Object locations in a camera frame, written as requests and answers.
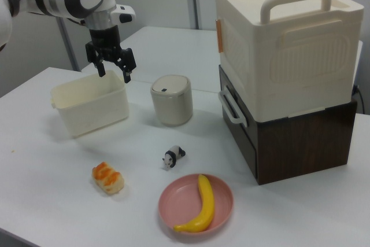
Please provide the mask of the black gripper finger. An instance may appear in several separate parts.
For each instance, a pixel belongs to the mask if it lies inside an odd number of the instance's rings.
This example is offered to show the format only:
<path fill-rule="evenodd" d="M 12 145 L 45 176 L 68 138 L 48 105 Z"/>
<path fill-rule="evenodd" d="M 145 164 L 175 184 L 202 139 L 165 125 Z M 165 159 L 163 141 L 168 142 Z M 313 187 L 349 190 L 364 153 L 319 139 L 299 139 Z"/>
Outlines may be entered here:
<path fill-rule="evenodd" d="M 106 72 L 103 65 L 103 56 L 101 49 L 93 45 L 93 42 L 88 42 L 85 45 L 87 60 L 89 63 L 93 63 L 98 71 L 99 77 L 103 77 Z"/>
<path fill-rule="evenodd" d="M 131 48 L 119 50 L 119 56 L 115 64 L 121 69 L 125 83 L 131 81 L 132 71 L 136 68 L 134 54 Z"/>

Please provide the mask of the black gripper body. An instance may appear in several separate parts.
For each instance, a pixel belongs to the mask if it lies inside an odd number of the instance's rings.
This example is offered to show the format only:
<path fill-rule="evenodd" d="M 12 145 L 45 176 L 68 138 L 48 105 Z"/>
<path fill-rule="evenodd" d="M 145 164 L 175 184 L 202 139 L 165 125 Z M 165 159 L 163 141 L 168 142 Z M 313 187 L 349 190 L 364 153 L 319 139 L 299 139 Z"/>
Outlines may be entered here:
<path fill-rule="evenodd" d="M 120 35 L 117 25 L 104 30 L 89 30 L 91 42 L 88 42 L 88 57 L 120 57 Z"/>

